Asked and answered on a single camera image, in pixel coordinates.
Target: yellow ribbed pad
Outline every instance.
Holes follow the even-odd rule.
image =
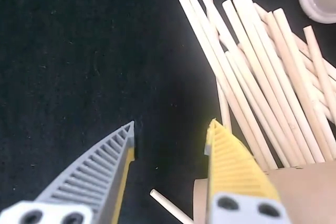
[[[275,199],[279,195],[248,149],[213,119],[207,130],[211,146],[208,199],[219,191]]]

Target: wooden dowel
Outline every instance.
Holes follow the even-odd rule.
[[[274,45],[274,42],[273,42],[273,35],[271,34],[268,25],[265,24],[264,22],[263,22],[263,25],[264,25],[264,27],[265,27],[265,30],[266,30],[268,36],[270,37],[270,41],[271,41],[271,43],[273,44],[274,49],[276,50],[277,54],[279,55],[278,50],[277,50],[277,48],[276,48],[275,45]],[[318,81],[318,79],[317,79],[317,73],[316,73],[316,70],[315,70],[315,67],[314,67],[313,62],[312,62],[309,58],[307,58],[302,52],[299,52],[299,53],[300,53],[300,56],[301,56],[302,59],[303,59],[304,65],[305,65],[306,68],[308,69],[308,75],[309,75],[310,80],[312,81],[313,85],[314,85],[315,87],[317,87],[319,90],[322,91],[322,88],[321,88],[321,86],[320,86],[320,83],[319,83],[319,81]],[[333,89],[334,91],[336,91],[336,81],[335,81],[334,79],[332,79],[331,77],[329,77],[329,80],[330,80],[330,82],[331,82],[332,89]]]
[[[306,139],[312,139],[311,143],[315,142],[314,146],[317,146],[317,143],[314,139],[310,126],[301,107],[299,106],[299,101],[289,83],[285,71],[282,68],[279,68],[279,58],[262,25],[263,23],[253,6],[252,0],[243,1],[246,4],[246,11],[250,13],[252,22],[267,54],[266,57],[261,58],[262,60],[259,58],[262,68],[265,71],[267,79],[271,83],[275,96],[277,97],[284,115],[290,125],[301,153],[308,164],[313,164],[315,161]]]
[[[266,140],[259,128],[259,125],[252,113],[251,108],[249,107],[249,104],[244,96],[244,93],[241,89],[241,87],[239,86],[239,83],[232,71],[232,69],[229,67],[228,61],[225,57],[224,51],[219,43],[219,40],[216,38],[216,36],[213,33],[212,27],[209,23],[209,20],[207,19],[200,3],[198,2],[198,0],[190,0],[193,9],[195,10],[196,16],[198,17],[198,20],[201,23],[201,26],[203,28],[203,30],[205,31],[205,34],[208,38],[209,43],[211,44],[214,53],[219,61],[219,64],[224,72],[224,75],[229,83],[229,85],[231,86],[234,96],[236,97],[240,108],[242,109],[246,120],[249,122],[251,130],[253,131],[253,134],[255,136],[256,139],[256,143],[251,143],[252,145],[257,144],[257,146],[259,146],[261,153],[263,154],[263,157],[265,158],[267,165],[273,169],[273,167],[276,167],[276,163],[272,157],[272,154],[266,144]],[[216,9],[216,7],[214,6],[213,2],[211,2],[211,0],[203,0],[203,2],[206,5],[206,8],[209,9],[209,12],[212,13],[214,20],[216,22],[216,27],[218,29],[217,26],[217,20],[220,19],[222,20],[220,14],[218,13],[218,10]]]
[[[272,109],[269,107],[264,94],[260,90],[257,81],[254,79],[243,58],[233,57],[229,51],[225,52],[225,55],[282,164],[284,167],[290,167],[286,155],[284,154],[288,148],[286,137]]]
[[[242,48],[242,46],[241,46],[240,43],[238,44],[238,48],[239,48],[240,50],[241,50],[241,48]],[[279,59],[280,59],[281,67],[284,68],[284,64],[282,63],[282,59],[281,59],[281,57],[280,57],[280,55],[279,55],[279,52],[277,52],[277,54],[278,54],[278,57],[279,57]],[[243,51],[242,51],[242,55],[244,56],[244,60],[245,60],[245,62],[246,62],[246,64],[247,64],[249,70],[252,70],[252,67],[251,67],[250,63],[248,62],[248,60],[247,60],[247,58],[246,58],[246,56],[245,56],[245,53],[244,53]],[[328,120],[329,120],[330,122],[334,123],[333,118],[331,118],[330,110],[329,110],[329,108],[327,107],[327,102],[326,102],[326,99],[324,98],[324,94],[323,94],[319,89],[317,89],[316,87],[314,87],[314,92],[316,93],[317,98],[318,98],[318,100],[320,101],[320,105],[322,106],[323,111],[324,111],[326,117],[328,118]]]
[[[183,224],[193,224],[194,221],[182,212],[177,206],[171,203],[166,197],[160,194],[155,189],[151,190],[149,193],[161,206],[163,206],[169,213],[171,213],[176,219],[178,219]]]
[[[252,45],[249,42],[249,39],[244,31],[244,28],[242,24],[239,21],[239,17],[233,7],[233,4],[231,0],[227,0],[223,2],[223,8],[224,11],[236,33],[236,36],[238,40],[241,42],[242,45],[245,46],[247,54],[249,54],[249,58],[251,59],[251,66],[254,68],[254,72],[256,75],[259,77],[259,83],[263,82],[264,83],[264,88],[267,88],[272,92],[271,87],[268,87],[265,85],[268,84],[268,81],[266,79],[266,76],[263,74],[263,70],[261,69],[261,66],[257,63],[258,59],[255,56],[254,50],[252,48]],[[248,70],[247,65],[244,64],[243,62],[243,57],[240,49],[238,50],[240,53],[236,54],[234,56],[235,59],[241,59],[240,63],[238,64],[241,69],[241,73],[248,75],[250,71]],[[248,86],[250,88],[250,91],[253,93],[254,97],[257,99],[260,110],[263,112],[264,116],[266,117],[267,121],[270,122],[270,127],[273,130],[273,133],[275,136],[277,136],[277,139],[279,141],[279,144],[281,145],[281,148],[286,155],[289,163],[291,165],[295,165],[296,162],[296,155],[293,152],[292,148],[290,145],[288,145],[287,138],[284,135],[284,132],[282,128],[280,127],[279,123],[277,122],[276,117],[274,116],[274,113],[272,112],[272,109],[269,107],[268,102],[266,101],[262,91],[260,90],[257,82],[255,81],[254,77],[250,73],[250,76],[245,79],[246,82],[248,82]]]
[[[299,55],[299,49],[296,46],[287,18],[282,9],[274,11],[276,22],[269,17],[272,16],[267,15],[268,25],[275,41],[277,41],[277,48],[282,50],[283,64],[287,69],[323,157],[326,161],[333,160],[331,150],[327,144],[331,137],[328,134],[328,130],[325,131],[323,129],[326,117],[319,106],[320,103],[316,100],[316,95],[312,92],[312,84],[309,81],[305,81],[308,80],[307,69]]]
[[[275,48],[278,49],[278,53],[279,53],[279,55],[281,56],[281,58],[282,58],[282,57],[286,57],[287,55],[290,54],[290,52],[288,51],[288,48],[287,48],[287,46],[286,46],[286,42],[285,42],[284,38],[283,38],[282,35],[281,35],[281,31],[280,31],[280,29],[279,29],[279,27],[278,27],[278,25],[277,25],[277,23],[276,23],[276,20],[275,20],[275,18],[274,18],[273,13],[272,13],[272,12],[268,13],[268,14],[266,15],[266,18],[267,18],[267,20],[273,25],[273,27],[272,27],[272,28],[273,28],[273,32],[274,32],[274,33],[277,32],[277,33],[276,33],[277,35],[274,36],[274,38],[275,38],[275,43],[276,43]],[[281,62],[281,61],[279,60],[279,61],[278,61],[278,68],[280,68],[280,66],[282,66],[281,69],[284,70],[283,62]],[[290,90],[292,90],[292,94],[295,95],[295,93],[294,93],[294,91],[293,91],[293,89],[292,89],[292,85],[291,85],[291,83],[289,82],[289,79],[287,79],[287,80],[288,80],[288,82],[286,83],[287,87],[290,88]],[[300,111],[303,113],[303,110],[302,110],[302,107],[301,107],[299,101],[298,101],[297,99],[296,99],[296,101],[297,101],[296,106],[299,107]],[[320,150],[320,148],[319,148],[319,145],[318,145],[318,143],[317,143],[317,140],[316,140],[316,138],[314,137],[314,134],[313,134],[313,132],[312,132],[310,126],[309,126],[309,123],[308,123],[307,118],[306,118],[306,116],[305,116],[304,113],[303,113],[302,117],[304,118],[304,122],[307,124],[307,128],[306,128],[306,130],[309,129],[309,131],[308,131],[309,135],[305,135],[305,137],[306,137],[306,138],[305,138],[305,141],[307,142],[307,144],[308,144],[308,146],[309,146],[309,150],[310,150],[310,152],[312,153],[312,155],[313,155],[313,157],[314,157],[314,159],[315,159],[315,161],[316,161],[317,163],[325,162],[325,159],[324,159],[324,157],[323,157],[323,155],[322,155],[322,153],[321,153],[321,150]]]
[[[265,11],[257,3],[254,3],[254,6],[255,6],[256,11],[258,12],[260,18],[267,25],[266,18],[265,18],[266,14],[267,14],[267,11]],[[294,40],[295,40],[295,42],[296,42],[299,50],[311,62],[312,59],[311,59],[311,56],[310,56],[307,44],[302,39],[300,39],[296,34],[293,33],[293,36],[294,36]],[[332,64],[330,64],[327,60],[325,60],[325,59],[324,59],[324,64],[325,64],[325,68],[327,70],[328,75],[330,76],[330,78],[332,78],[335,81],[336,80],[336,68]]]
[[[335,103],[335,95],[332,90],[331,82],[328,76],[328,73],[325,68],[325,64],[323,62],[322,53],[319,47],[319,44],[316,40],[314,31],[311,26],[305,27],[303,29],[304,35],[306,37],[308,48],[310,52],[310,56],[314,63],[319,82],[322,87],[322,91],[324,93],[325,99],[329,106],[331,116],[335,120],[336,119],[336,103]]]
[[[214,34],[216,35],[216,38],[218,39],[218,32],[216,29],[216,24],[214,23],[214,19],[208,10],[206,10],[206,15],[210,21],[211,27],[214,31]],[[216,81],[216,86],[217,86],[217,92],[218,92],[219,108],[221,110],[222,125],[226,127],[232,133],[230,110],[229,110],[227,100],[225,98],[224,92],[222,91],[218,81]]]
[[[212,71],[214,72],[220,87],[225,93],[225,97],[230,103],[230,107],[235,114],[235,117],[239,123],[239,126],[241,127],[241,130],[248,141],[249,147],[251,148],[251,151],[254,155],[254,158],[256,159],[257,163],[261,167],[262,170],[268,170],[269,167],[265,161],[265,158],[258,146],[257,140],[252,132],[252,129],[250,127],[249,122],[245,118],[244,113],[242,112],[241,107],[239,106],[238,102],[236,102],[236,98],[232,92],[231,87],[229,86],[225,74],[218,62],[218,59],[204,33],[204,30],[202,26],[200,25],[200,22],[198,21],[198,18],[195,14],[195,11],[190,3],[189,0],[179,0],[184,13],[186,14],[187,19],[189,20],[194,33],[198,39],[198,42],[201,45],[201,48],[204,51],[204,54],[212,68]]]
[[[261,67],[260,61],[267,58],[267,55],[266,55],[266,52],[264,51],[264,47],[258,37],[258,34],[255,31],[254,25],[249,19],[249,16],[245,10],[245,3],[243,3],[240,0],[233,0],[233,2],[239,14],[240,20],[243,23],[243,26],[245,27],[245,31],[250,41],[250,43],[247,43],[247,42],[242,43],[242,46],[246,44],[248,45],[248,48],[250,48],[247,50],[244,49],[246,53],[246,57],[248,58],[253,68],[253,73],[256,75],[258,83],[261,86],[261,89],[263,90],[263,93],[265,94],[265,97],[267,98],[267,101],[270,104],[270,107],[272,108],[274,115],[276,116],[286,136],[286,139],[289,141],[289,146],[292,148],[294,152],[294,157],[293,156],[287,157],[287,159],[289,163],[291,164],[291,166],[305,164],[306,161],[301,153],[298,143],[296,142],[296,139],[288,124],[288,121],[285,115],[283,114],[282,108],[278,103],[277,97],[275,96],[271,88],[269,80],[267,79],[264,73],[265,70]]]

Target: screw hole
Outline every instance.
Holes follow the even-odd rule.
[[[83,223],[83,215],[77,212],[73,212],[65,217],[62,224],[82,224]]]
[[[217,202],[219,207],[222,207],[226,210],[238,210],[239,206],[238,203],[229,197],[222,197]]]
[[[275,217],[275,218],[280,217],[279,211],[275,207],[267,203],[263,203],[259,205],[258,210],[263,215],[268,215],[268,216]]]
[[[42,215],[40,210],[30,211],[23,216],[20,224],[37,224],[40,222]]]

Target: loose wooden stick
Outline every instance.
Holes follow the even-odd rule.
[[[265,70],[261,67],[261,64],[259,63],[261,60],[267,58],[267,55],[266,52],[264,51],[264,47],[258,37],[258,34],[255,31],[254,25],[250,21],[248,14],[245,10],[245,3],[243,3],[241,0],[233,0],[233,3],[238,11],[240,20],[243,23],[243,26],[245,27],[245,31],[248,35],[249,41],[251,42],[254,49],[254,50],[253,49],[245,50],[246,57],[248,58],[253,68],[253,72],[258,79],[258,83],[261,86],[267,98],[267,101],[274,112],[274,115],[276,116],[283,132],[285,133],[286,139],[290,143],[289,146],[292,148],[295,154],[294,159],[293,157],[291,159],[287,157],[288,161],[290,162],[291,166],[297,166],[298,164],[305,164],[306,161],[301,153],[298,143],[296,142],[296,139],[288,124],[288,121],[285,115],[283,114],[282,108],[278,103],[277,97],[275,96],[271,88],[271,85],[268,82],[269,80],[266,78],[266,75],[264,73]]]
[[[161,206],[163,206],[168,212],[170,212],[176,219],[183,224],[193,224],[194,221],[182,212],[177,206],[171,203],[166,197],[160,194],[157,190],[153,189],[149,193]]]
[[[336,103],[335,103],[335,96],[334,92],[331,88],[331,82],[329,76],[327,74],[325,64],[323,62],[322,53],[319,47],[319,44],[316,40],[314,31],[311,26],[305,27],[303,29],[304,35],[306,36],[306,40],[308,43],[308,48],[310,51],[310,56],[314,63],[317,75],[320,80],[320,84],[322,86],[322,90],[329,106],[332,118],[336,119]]]
[[[289,80],[282,68],[279,68],[279,58],[272,46],[271,40],[268,37],[263,23],[256,12],[252,0],[243,0],[246,3],[246,10],[250,13],[253,24],[260,37],[260,41],[264,46],[267,56],[260,58],[260,63],[265,71],[267,79],[272,83],[273,91],[279,101],[279,104],[284,112],[286,119],[292,129],[293,135],[300,147],[300,150],[308,164],[315,163],[314,158],[309,150],[306,139],[311,139],[311,143],[315,142],[314,147],[317,146],[316,140],[311,132],[310,126],[306,117],[299,106],[299,101],[289,84]]]
[[[257,3],[254,3],[254,6],[260,16],[260,18],[267,24],[266,22],[266,14],[267,14],[267,11],[265,11],[260,5],[258,5]],[[302,54],[309,60],[310,64],[309,65],[312,65],[312,59],[311,59],[311,56],[310,56],[310,53],[309,53],[309,49],[308,49],[308,46],[307,44],[302,40],[300,39],[296,34],[293,33],[293,36],[294,36],[294,40],[299,48],[299,50],[302,52]],[[330,64],[327,60],[324,59],[324,64],[325,64],[325,68],[327,70],[327,73],[328,75],[333,79],[333,80],[336,80],[336,68]]]
[[[233,57],[230,52],[225,52],[239,83],[242,87],[249,103],[251,104],[254,112],[256,113],[259,122],[263,126],[268,138],[277,152],[284,167],[289,167],[286,155],[283,153],[279,143],[287,150],[288,143],[286,137],[277,122],[272,109],[268,105],[264,94],[260,90],[257,81],[254,79],[252,73],[248,69],[245,61],[240,57]]]
[[[248,40],[248,37],[247,37],[247,35],[244,31],[244,28],[239,21],[239,17],[238,17],[238,15],[237,15],[234,7],[233,7],[233,4],[232,4],[231,0],[225,1],[223,3],[223,8],[225,10],[225,13],[226,13],[227,17],[229,18],[229,21],[230,21],[236,35],[237,35],[237,38],[239,39],[241,44],[245,46],[246,52],[249,54],[249,58],[252,59],[251,65],[253,65],[255,73],[258,73],[256,75],[259,77],[259,83],[263,82],[264,83],[264,88],[268,88],[268,90],[270,90],[270,92],[272,92],[270,87],[267,87],[267,86],[265,87],[265,83],[268,84],[268,81],[266,79],[266,76],[263,74],[263,70],[261,69],[261,66],[257,63],[258,60],[255,56],[252,45],[250,44],[250,42]],[[288,145],[288,143],[286,141],[287,138],[284,135],[284,132],[282,131],[282,128],[280,127],[279,123],[277,122],[277,119],[274,116],[274,113],[272,112],[271,108],[269,107],[268,102],[266,101],[266,99],[265,99],[262,91],[260,90],[257,82],[255,81],[251,72],[248,70],[247,65],[242,60],[243,57],[241,56],[241,54],[243,52],[241,52],[240,49],[239,49],[239,52],[240,52],[240,54],[237,54],[234,58],[236,60],[241,59],[240,62],[237,63],[237,65],[239,66],[241,73],[243,75],[245,74],[245,76],[247,76],[244,79],[245,79],[246,82],[248,82],[249,90],[245,90],[245,94],[246,94],[246,92],[252,92],[254,98],[258,102],[258,105],[253,106],[254,111],[256,112],[256,110],[259,109],[263,112],[262,116],[264,116],[264,118],[266,118],[266,120],[270,123],[269,126],[272,128],[272,131],[275,134],[275,136],[277,136],[277,139],[278,139],[277,141],[279,141],[279,144],[281,145],[281,148],[282,148],[284,154],[286,155],[289,163],[291,165],[295,166],[295,163],[296,163],[295,153],[293,152],[291,146]],[[262,118],[260,119],[260,117],[261,117],[261,115],[258,115],[258,118],[261,122],[261,120],[263,120],[263,119]]]
[[[278,41],[277,48],[279,48],[279,50],[283,50],[283,64],[288,71],[288,75],[296,90],[301,106],[305,111],[324,159],[326,161],[333,160],[331,150],[327,144],[327,142],[332,140],[333,136],[330,136],[328,130],[325,131],[322,129],[325,124],[326,117],[322,113],[319,103],[316,101],[315,94],[312,92],[312,84],[309,81],[304,81],[305,79],[308,80],[307,70],[303,64],[302,58],[299,55],[299,50],[296,46],[287,18],[282,9],[274,11],[274,16],[276,22],[274,22],[272,18],[269,18],[271,17],[269,15],[267,15],[267,20],[273,37]]]
[[[241,130],[251,148],[251,151],[253,152],[253,155],[258,162],[259,166],[262,170],[268,170],[269,167],[265,161],[265,158],[258,146],[257,140],[250,128],[250,124],[245,118],[244,113],[242,112],[241,107],[239,106],[236,97],[234,96],[232,89],[230,85],[227,82],[226,76],[218,62],[218,59],[204,33],[204,30],[202,26],[200,25],[198,18],[195,14],[195,11],[190,3],[189,0],[179,0],[180,4],[183,8],[184,13],[187,16],[187,19],[189,20],[194,33],[198,39],[198,42],[201,45],[201,48],[204,51],[204,54],[212,68],[212,71],[214,72],[220,87],[225,93],[225,97],[227,98],[228,102],[230,103],[230,107],[235,114],[235,117],[239,123],[239,126],[241,127]]]
[[[249,107],[249,104],[244,96],[244,93],[241,89],[241,87],[239,86],[239,83],[232,71],[232,69],[229,66],[229,63],[225,57],[224,51],[219,43],[219,40],[216,38],[216,36],[213,33],[212,27],[209,23],[209,20],[207,19],[201,5],[199,4],[198,0],[190,0],[195,13],[198,17],[198,20],[201,22],[201,25],[203,27],[203,30],[205,31],[205,34],[208,38],[208,41],[210,42],[214,53],[219,61],[219,64],[224,72],[224,75],[226,76],[226,79],[229,83],[229,85],[231,86],[234,95],[246,117],[246,119],[248,120],[248,122],[251,125],[251,130],[253,131],[253,134],[255,136],[255,139],[257,140],[257,144],[268,164],[268,166],[271,169],[274,169],[274,167],[277,167],[272,154],[266,144],[266,140],[259,128],[259,125],[256,121],[256,119],[254,118],[254,115],[252,113],[251,108]],[[217,24],[217,20],[218,20],[218,16],[219,19],[222,20],[220,14],[218,13],[216,7],[214,6],[214,4],[211,2],[211,0],[203,0],[203,2],[205,3],[206,8],[209,10],[210,13],[212,13],[214,20],[216,21]]]
[[[214,34],[216,35],[216,37],[218,39],[218,32],[217,32],[217,29],[216,29],[216,25],[214,23],[214,19],[213,19],[211,13],[209,13],[208,10],[206,10],[206,14],[207,14],[207,17],[210,21],[210,24],[211,24],[212,28],[213,28]],[[221,110],[222,124],[223,124],[224,127],[226,127],[232,133],[229,106],[228,106],[227,100],[225,98],[224,92],[222,91],[218,81],[216,81],[216,85],[217,85],[217,92],[218,92],[218,99],[219,99],[219,108]]]

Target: dark tabletop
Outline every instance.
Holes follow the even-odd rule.
[[[313,24],[336,63],[335,25],[309,20],[298,0],[255,1],[284,8],[300,37]],[[152,188],[192,216],[193,181],[207,172],[206,129],[220,113],[215,78],[178,0],[0,0],[0,20],[0,209],[33,200],[135,120],[138,158],[119,223],[179,223]]]

